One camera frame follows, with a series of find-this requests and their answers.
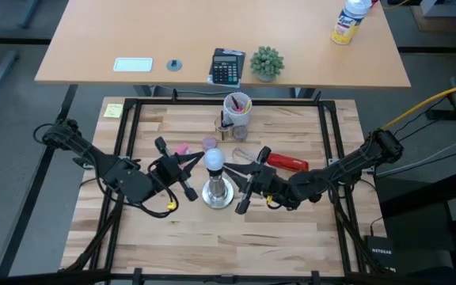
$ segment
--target pen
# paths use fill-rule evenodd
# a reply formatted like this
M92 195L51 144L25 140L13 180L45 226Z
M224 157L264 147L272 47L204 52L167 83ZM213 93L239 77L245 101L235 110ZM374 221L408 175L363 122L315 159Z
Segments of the pen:
M232 101L234 102L234 104L235 104L235 108L236 108L237 111L238 111L240 108L238 107L238 102L237 102L237 100L235 100L235 98L234 98L233 96L230 96L230 97L231 97L231 100L232 100Z
M249 101L247 101L247 103L245 103L244 113L249 112L249 108L251 108L252 103L253 102L251 100L249 100Z

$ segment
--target sticky note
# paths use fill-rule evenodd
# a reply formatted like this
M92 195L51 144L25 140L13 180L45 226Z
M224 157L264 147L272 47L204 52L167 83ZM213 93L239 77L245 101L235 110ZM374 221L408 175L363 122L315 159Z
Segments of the sticky note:
M104 111L103 117L108 118L119 118L120 114L123 113L122 104L108 104L107 109Z
M152 58L117 58L114 71L149 72L152 70Z

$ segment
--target yellow sticky note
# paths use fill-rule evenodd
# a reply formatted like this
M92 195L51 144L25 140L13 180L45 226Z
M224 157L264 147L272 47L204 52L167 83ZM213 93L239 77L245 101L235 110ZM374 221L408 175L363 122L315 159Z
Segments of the yellow sticky note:
M108 118L119 118L120 114L123 113L122 104L107 104L107 109L104 111L104 117Z

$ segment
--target wooden desk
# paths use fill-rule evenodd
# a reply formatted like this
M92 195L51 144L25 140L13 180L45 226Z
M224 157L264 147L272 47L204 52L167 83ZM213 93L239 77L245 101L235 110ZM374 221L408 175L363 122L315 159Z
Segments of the wooden desk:
M410 87L380 3L347 46L330 40L344 0L70 0L38 82L205 85L215 48L247 53L244 86ZM249 59L276 48L286 66L260 82ZM114 72L119 57L151 57L149 73ZM180 59L181 70L166 63Z
M93 144L106 153L113 152L120 119L104 118L103 114L108 103L123 102L122 97L104 99ZM336 104L344 149L349 153L363 142L355 102ZM201 150L203 138L214 134L212 122L220 110L220 105L143 105L133 158L142 159L142 168L146 169L159 155L154 147L159 135L171 151L184 142L192 151ZM130 123L121 154L125 154L129 130ZM335 153L333 135L330 142ZM307 160L311 169L325 167L315 107L255 106L247 141L222 142L219 148L228 162L247 163L242 158L232 158L233 148L241 146L257 154L265 145L276 153ZM278 169L278 174L289 177L292 173ZM92 177L93 172L86 172L84 180ZM367 175L363 178L373 182ZM202 160L188 182L199 192L207 179ZM333 206L326 196L315 204L303 202L297 211L273 211L266 207L264 199L253 197L248 213L238 215L234 212L240 200L238 192L228 208L216 211L207 207L201 196L188 202L180 185L175 184L172 190L180 200L180 208L168 218L151 218L132 207L123 209L114 272L132 273L140 267L146 274L309 276L312 270L318 270L321 276L343 275ZM368 234L370 223L381 217L377 194L361 182L355 186L353 198L360 232ZM145 205L164 211L167 199L161 193ZM102 200L95 183L81 188L62 266L71 264L94 236ZM386 235L382 221L375 223L374 230L377 235ZM107 243L105 238L101 260L105 260ZM350 238L348 247L352 267L356 268Z

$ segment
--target calculator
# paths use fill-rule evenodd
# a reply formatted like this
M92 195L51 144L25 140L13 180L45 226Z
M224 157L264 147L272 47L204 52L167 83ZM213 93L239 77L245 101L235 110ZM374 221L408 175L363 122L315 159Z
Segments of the calculator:
M212 81L215 84L238 84L238 61L235 55L212 56Z

